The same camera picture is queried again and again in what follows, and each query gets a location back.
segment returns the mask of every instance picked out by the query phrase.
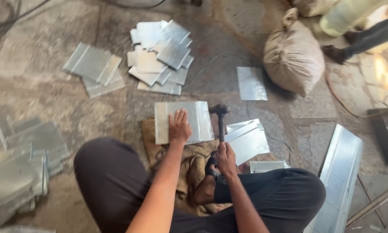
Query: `left hand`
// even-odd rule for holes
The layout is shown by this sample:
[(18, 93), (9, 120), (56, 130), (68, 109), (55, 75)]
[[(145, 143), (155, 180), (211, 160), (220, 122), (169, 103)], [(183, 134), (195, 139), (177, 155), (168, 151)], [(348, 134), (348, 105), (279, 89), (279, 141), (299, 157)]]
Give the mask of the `left hand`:
[(180, 109), (175, 112), (174, 120), (171, 114), (168, 115), (169, 139), (171, 143), (181, 143), (185, 145), (190, 138), (192, 131), (188, 124), (188, 111)]

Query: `dirty floor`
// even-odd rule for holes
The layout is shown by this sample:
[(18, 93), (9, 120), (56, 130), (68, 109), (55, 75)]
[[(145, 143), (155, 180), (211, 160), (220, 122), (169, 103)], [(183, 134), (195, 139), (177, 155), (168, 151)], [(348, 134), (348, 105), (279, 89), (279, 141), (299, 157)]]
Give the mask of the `dirty floor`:
[[(123, 1), (140, 4), (136, 0)], [(24, 1), (22, 12), (39, 2)], [(266, 129), (272, 154), (292, 167), (315, 174), (319, 173), (335, 124), (341, 124), (365, 143), (360, 175), (388, 175), (388, 166), (369, 121), (353, 116), (342, 107), (325, 79), (318, 82), (307, 98), (302, 98), (266, 78), (268, 101), (240, 100), (235, 67), (262, 68), (265, 40), (281, 25), (281, 18), (289, 7), (287, 0), (205, 0), (200, 8), (180, 0), (167, 0), (151, 10), (135, 10), (97, 0), (52, 0), (18, 21), (7, 34), (0, 36), (0, 113), (14, 120), (36, 115), (45, 121), (54, 120), (72, 154), (65, 161), (63, 173), (51, 179), (49, 195), (40, 201), (36, 211), (18, 215), (12, 223), (64, 233), (98, 232), (72, 169), (75, 153), (88, 140), (100, 136), (117, 138), (133, 146), (147, 165), (140, 121), (153, 115), (154, 103), (162, 101), (164, 95), (138, 91), (137, 80), (127, 73), (129, 31), (142, 21), (173, 19), (191, 31), (190, 48), (195, 60), (187, 84), (220, 53), (231, 52), (244, 58), (226, 55), (216, 59), (181, 96), (168, 95), (165, 101), (227, 104), (232, 108), (225, 118), (227, 124), (259, 118)], [(0, 10), (3, 17), (5, 9)], [(316, 32), (318, 18), (302, 20), (315, 31), (321, 44), (342, 43), (342, 38), (333, 39)], [(61, 70), (81, 41), (124, 57), (119, 70), (126, 88), (88, 99), (80, 79)], [(336, 67), (328, 59), (326, 62), (334, 70), (347, 69), (347, 66)], [(348, 66), (361, 64), (356, 60)], [(332, 72), (327, 69), (326, 75)], [(354, 104), (370, 103), (368, 98)]]

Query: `electrical cord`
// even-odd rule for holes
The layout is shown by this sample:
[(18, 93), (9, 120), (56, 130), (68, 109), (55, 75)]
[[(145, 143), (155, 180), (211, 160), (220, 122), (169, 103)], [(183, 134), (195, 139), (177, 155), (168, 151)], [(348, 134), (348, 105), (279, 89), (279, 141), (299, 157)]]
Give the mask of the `electrical cord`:
[(157, 6), (159, 6), (160, 4), (164, 3), (166, 0), (162, 0), (152, 6), (133, 6), (133, 5), (126, 5), (126, 4), (121, 4), (121, 3), (117, 3), (115, 1), (110, 1), (110, 0), (101, 0), (103, 2), (106, 2), (108, 4), (111, 4), (111, 5), (114, 5), (114, 6), (117, 6), (119, 8), (124, 8), (124, 9), (151, 9), (151, 8), (155, 8)]
[(10, 5), (10, 17), (7, 21), (5, 22), (2, 22), (0, 23), (0, 29), (3, 29), (2, 31), (6, 31), (8, 29), (10, 29), (10, 27), (19, 19), (31, 14), (33, 11), (37, 10), (38, 8), (40, 8), (41, 6), (43, 6), (44, 4), (50, 2), (51, 0), (44, 0), (43, 2), (41, 2), (40, 4), (38, 4), (37, 6), (31, 8), (30, 10), (26, 11), (25, 13), (23, 14), (20, 14), (20, 10), (21, 10), (21, 0), (18, 0), (17, 2), (17, 6), (14, 7), (12, 4), (10, 4), (9, 2), (7, 2), (7, 4)]

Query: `metal strip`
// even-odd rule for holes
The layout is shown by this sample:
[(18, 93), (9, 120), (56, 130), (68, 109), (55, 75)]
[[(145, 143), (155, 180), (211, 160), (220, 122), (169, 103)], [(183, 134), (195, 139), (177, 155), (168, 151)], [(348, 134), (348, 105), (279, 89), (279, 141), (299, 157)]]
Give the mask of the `metal strip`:
[(241, 100), (267, 100), (261, 69), (237, 66)]
[(305, 233), (342, 233), (345, 230), (362, 149), (361, 139), (336, 125), (320, 175), (326, 188), (326, 200)]

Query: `leg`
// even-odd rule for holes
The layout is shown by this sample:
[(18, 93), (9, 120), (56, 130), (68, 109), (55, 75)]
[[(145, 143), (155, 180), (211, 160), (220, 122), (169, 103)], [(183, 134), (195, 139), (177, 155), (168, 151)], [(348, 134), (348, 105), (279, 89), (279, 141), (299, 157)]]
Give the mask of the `leg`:
[[(325, 201), (323, 183), (314, 174), (303, 169), (278, 169), (239, 177), (270, 232), (301, 233)], [(217, 183), (214, 199), (216, 203), (231, 202), (228, 186)], [(207, 231), (237, 232), (232, 207), (206, 219)]]
[(388, 19), (376, 24), (371, 29), (360, 33), (360, 40), (347, 47), (345, 50), (347, 58), (372, 49), (375, 46), (388, 41)]
[[(87, 142), (74, 161), (77, 183), (102, 233), (124, 233), (150, 188), (137, 153), (112, 138)], [(174, 211), (170, 232), (191, 232), (203, 220)]]

